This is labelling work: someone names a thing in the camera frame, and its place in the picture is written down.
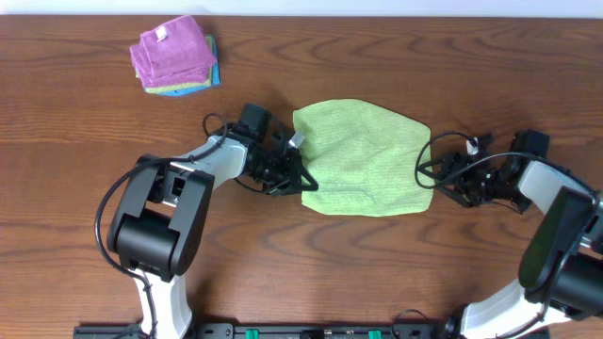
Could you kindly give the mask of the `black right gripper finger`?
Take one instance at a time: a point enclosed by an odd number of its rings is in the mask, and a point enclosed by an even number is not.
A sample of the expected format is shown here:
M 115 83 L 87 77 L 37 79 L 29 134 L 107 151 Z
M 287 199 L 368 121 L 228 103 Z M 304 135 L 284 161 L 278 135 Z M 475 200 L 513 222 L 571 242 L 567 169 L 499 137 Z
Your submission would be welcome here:
M 424 175 L 449 175 L 454 165 L 453 156 L 439 156 L 418 166 Z
M 457 202 L 463 208 L 472 208 L 474 206 L 473 202 L 467 198 L 464 192 L 455 185 L 448 188 L 443 182 L 439 182 L 435 185 L 435 189 L 452 199 L 454 202 Z

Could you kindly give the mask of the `green microfiber cloth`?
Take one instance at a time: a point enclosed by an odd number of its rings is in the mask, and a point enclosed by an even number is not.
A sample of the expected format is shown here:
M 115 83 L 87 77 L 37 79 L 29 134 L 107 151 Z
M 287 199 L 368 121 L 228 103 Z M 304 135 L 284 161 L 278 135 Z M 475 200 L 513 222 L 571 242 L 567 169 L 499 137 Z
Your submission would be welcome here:
M 426 211 L 433 192 L 415 179 L 416 160 L 431 158 L 422 147 L 431 129 L 384 107 L 336 99 L 293 113 L 304 166 L 318 191 L 301 203 L 323 215 L 389 217 Z

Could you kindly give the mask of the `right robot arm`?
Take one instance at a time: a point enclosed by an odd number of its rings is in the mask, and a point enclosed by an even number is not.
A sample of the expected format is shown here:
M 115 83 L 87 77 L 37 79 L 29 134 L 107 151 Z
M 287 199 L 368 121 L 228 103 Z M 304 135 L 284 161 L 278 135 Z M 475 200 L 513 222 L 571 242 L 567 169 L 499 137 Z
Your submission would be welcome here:
M 602 197 L 567 169 L 538 153 L 491 156 L 449 153 L 416 162 L 415 174 L 464 207 L 492 200 L 544 215 L 523 254 L 515 280 L 483 301 L 462 307 L 440 329 L 442 338 L 525 338 L 550 325 L 602 315 L 602 262 L 581 252 L 602 251 Z

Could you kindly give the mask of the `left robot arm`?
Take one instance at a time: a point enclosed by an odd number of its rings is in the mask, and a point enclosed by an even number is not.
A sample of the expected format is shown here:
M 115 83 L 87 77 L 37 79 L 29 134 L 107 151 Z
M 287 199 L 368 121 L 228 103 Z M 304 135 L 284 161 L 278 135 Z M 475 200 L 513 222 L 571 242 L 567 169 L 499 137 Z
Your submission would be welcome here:
M 192 311 L 185 274 L 200 246 L 214 189 L 248 175 L 262 184 L 263 195 L 317 190 L 302 164 L 303 134 L 277 140 L 277 148 L 267 150 L 253 138 L 212 136 L 176 158 L 146 154 L 137 160 L 106 245 L 136 281 L 143 336 L 182 338 L 188 332 Z

